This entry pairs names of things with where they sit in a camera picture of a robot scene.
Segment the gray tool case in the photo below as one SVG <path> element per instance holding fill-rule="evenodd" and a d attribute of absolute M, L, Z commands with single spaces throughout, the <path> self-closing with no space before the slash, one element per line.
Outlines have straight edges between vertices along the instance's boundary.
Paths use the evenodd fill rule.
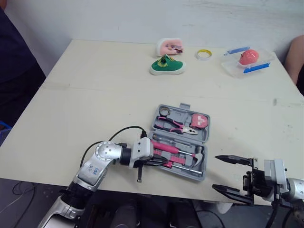
<path fill-rule="evenodd" d="M 170 114 L 167 115 L 166 117 L 173 119 L 177 122 L 182 122 L 186 127 L 190 126 L 193 114 L 201 114 L 201 115 L 204 115 L 205 117 L 207 117 L 208 126 L 206 126 L 203 129 L 193 128 L 198 131 L 197 135 L 187 134 L 187 133 L 178 134 L 175 132 L 168 132 L 165 130 L 157 129 L 154 127 L 154 125 L 160 125 L 161 127 L 171 128 L 171 129 L 175 128 L 174 125 L 172 125 L 168 122 L 158 120 L 158 116 L 160 116 L 159 110 L 162 107 L 167 107 L 170 110 Z M 180 158 L 186 159 L 185 165 L 181 165 L 176 162 L 173 162 L 172 164 L 181 166 L 183 168 L 192 169 L 195 171 L 200 171 L 200 172 L 202 172 L 202 175 L 189 171 L 189 170 L 182 170 L 180 168 L 176 168 L 173 166 L 171 168 L 164 167 L 164 166 L 158 166 L 160 169 L 166 170 L 168 172 L 172 172 L 177 175 L 180 175 L 180 176 L 183 176 L 183 177 L 186 177 L 189 179 L 193 179 L 196 181 L 203 181 L 206 177 L 206 166 L 207 166 L 207 147 L 205 146 L 204 143 L 207 141 L 208 136 L 209 136 L 210 117 L 203 113 L 197 113 L 197 112 L 190 111 L 189 104 L 181 103 L 179 108 L 161 104 L 161 105 L 159 105 L 158 109 L 156 110 L 152 128 L 153 128 L 153 131 L 151 131 L 148 134 L 148 137 L 151 140 L 154 140 L 153 137 L 157 138 L 159 140 L 154 140 L 154 141 L 176 147 L 179 150 L 185 151 L 188 153 L 197 153 L 199 147 L 202 147 L 201 151 L 200 151 L 202 153 L 202 160 L 200 163 L 198 163 L 194 167 L 192 167 L 192 166 L 194 165 L 195 162 L 194 162 L 193 157 L 190 155 L 186 155 L 186 154 L 182 154 L 182 153 L 174 154 L 174 153 L 170 153 L 170 152 L 166 152 L 166 151 L 159 151 L 159 150 L 156 150 L 156 151 L 159 151 L 159 153 L 161 153 L 161 156 L 165 157 L 168 160 L 170 160 L 171 156 L 178 156 Z"/>

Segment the toy shoe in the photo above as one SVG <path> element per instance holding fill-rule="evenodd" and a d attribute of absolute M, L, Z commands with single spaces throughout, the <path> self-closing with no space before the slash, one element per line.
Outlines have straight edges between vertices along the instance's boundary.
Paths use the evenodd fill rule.
<path fill-rule="evenodd" d="M 150 67 L 150 73 L 153 75 L 178 75 L 186 70 L 184 62 L 176 61 L 174 58 L 164 55 L 155 61 Z"/>

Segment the white table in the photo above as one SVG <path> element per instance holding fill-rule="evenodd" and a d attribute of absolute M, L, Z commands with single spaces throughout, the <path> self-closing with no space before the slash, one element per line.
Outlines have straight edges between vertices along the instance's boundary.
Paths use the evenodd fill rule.
<path fill-rule="evenodd" d="M 175 56 L 187 63 L 185 73 L 152 76 L 154 45 L 73 40 L 0 147 L 0 177 L 67 186 L 88 145 L 129 125 L 150 130 L 159 104 L 183 102 L 211 116 L 206 179 L 144 167 L 137 183 L 137 170 L 118 164 L 100 189 L 231 202 L 212 184 L 242 189 L 250 167 L 214 158 L 221 154 L 257 157 L 262 170 L 264 159 L 282 158 L 289 177 L 304 178 L 304 98 L 278 59 L 235 79 L 220 65 L 225 49 L 209 48 L 212 59 L 198 61 L 202 48 Z M 131 144 L 139 133 L 132 129 L 115 141 Z M 268 204 L 260 197 L 256 203 Z"/>

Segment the black cable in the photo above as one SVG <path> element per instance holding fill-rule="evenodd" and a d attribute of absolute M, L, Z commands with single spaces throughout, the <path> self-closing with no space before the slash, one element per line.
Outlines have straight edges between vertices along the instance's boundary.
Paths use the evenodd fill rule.
<path fill-rule="evenodd" d="M 81 158 L 80 168 L 81 168 L 82 164 L 84 163 L 84 159 L 85 159 L 86 153 L 92 148 L 92 146 L 94 146 L 94 145 L 96 145 L 96 144 L 99 144 L 99 143 L 101 143 L 101 142 L 103 142 L 103 141 L 95 142 L 95 143 L 93 143 L 92 145 L 90 145 L 90 146 L 85 150 L 85 153 L 84 153 L 84 155 L 82 155 L 82 158 Z"/>
<path fill-rule="evenodd" d="M 272 223 L 274 222 L 274 220 L 276 218 L 276 214 L 277 214 L 278 209 L 279 209 L 279 204 L 275 203 L 274 204 L 274 209 L 272 210 L 271 216 L 270 216 L 265 228 L 270 228 L 271 227 Z"/>
<path fill-rule="evenodd" d="M 19 193 L 15 193 L 15 192 L 14 192 L 14 189 L 15 189 L 16 186 L 19 185 L 19 189 L 20 189 L 21 183 L 23 183 L 23 181 L 20 181 L 19 183 L 17 183 L 17 184 L 13 187 L 13 189 L 12 189 L 13 194 L 15 194 L 15 195 L 21 195 L 21 194 L 22 194 L 22 193 L 19 194 Z M 16 227 L 17 227 L 17 225 L 20 223 L 20 221 L 22 220 L 23 216 L 25 215 L 25 213 L 27 212 L 27 210 L 29 209 L 30 205 L 31 205 L 32 202 L 33 202 L 33 199 L 34 199 L 35 194 L 36 194 L 36 186 L 35 186 L 34 183 L 32 183 L 32 182 L 31 182 L 31 184 L 33 185 L 33 188 L 32 188 L 31 190 L 29 190 L 29 191 L 33 191 L 32 198 L 30 199 L 30 201 L 29 201 L 27 207 L 25 208 L 25 210 L 23 211 L 23 213 L 21 214 L 20 218 L 17 220 L 17 222 L 16 222 L 16 224 L 14 225 L 13 228 L 16 228 Z"/>
<path fill-rule="evenodd" d="M 199 213 L 199 212 L 202 212 L 202 211 L 205 211 L 205 212 L 209 212 L 209 213 L 214 214 L 214 215 L 219 219 L 220 223 L 222 224 L 222 228 L 226 228 L 226 227 L 225 227 L 225 224 L 223 223 L 223 220 L 222 220 L 216 213 L 214 213 L 214 212 L 211 211 L 211 210 L 198 210 L 198 211 L 196 211 L 196 213 Z"/>
<path fill-rule="evenodd" d="M 289 219 L 289 217 L 290 217 L 290 215 L 291 215 L 292 212 L 293 212 L 293 210 L 290 209 L 290 210 L 287 212 L 287 214 L 285 215 L 284 220 L 283 220 L 283 222 L 282 222 L 282 228 L 285 228 L 285 227 L 286 227 L 286 223 L 287 223 L 287 221 L 288 221 L 288 219 Z"/>
<path fill-rule="evenodd" d="M 14 187 L 13 187 L 12 190 L 11 190 L 12 193 L 13 193 L 14 195 L 20 196 L 20 195 L 22 195 L 22 194 L 26 194 L 26 193 L 28 193 L 28 192 L 30 192 L 30 191 L 33 191 L 33 189 L 30 189 L 30 190 L 27 190 L 27 191 L 25 191 L 25 192 L 22 192 L 21 189 L 20 189 L 22 183 L 24 183 L 24 181 L 19 181 L 17 184 L 14 185 Z"/>
<path fill-rule="evenodd" d="M 142 131 L 142 135 L 141 135 L 141 138 L 143 137 L 147 137 L 147 132 L 140 126 L 130 126 L 130 127 L 125 127 L 121 130 L 119 130 L 118 132 L 116 132 L 110 139 L 109 141 L 111 141 L 116 135 L 118 135 L 120 132 L 124 131 L 124 130 L 127 130 L 127 129 L 130 129 L 130 128 L 138 128 L 138 129 L 141 129 Z"/>

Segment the pink pliers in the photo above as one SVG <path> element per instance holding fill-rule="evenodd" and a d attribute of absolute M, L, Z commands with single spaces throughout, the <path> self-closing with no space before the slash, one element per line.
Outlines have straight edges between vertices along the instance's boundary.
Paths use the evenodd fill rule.
<path fill-rule="evenodd" d="M 183 134 L 183 133 L 198 134 L 198 132 L 196 130 L 194 130 L 193 128 L 186 127 L 183 123 L 177 122 L 177 121 L 175 121 L 173 119 L 170 119 L 168 117 L 158 116 L 157 119 L 161 120 L 161 121 L 168 122 L 168 123 L 178 127 L 178 128 L 165 128 L 165 127 L 162 127 L 160 125 L 155 124 L 154 127 L 157 128 L 157 129 L 161 129 L 161 130 L 168 131 L 168 132 L 175 132 L 177 134 Z"/>

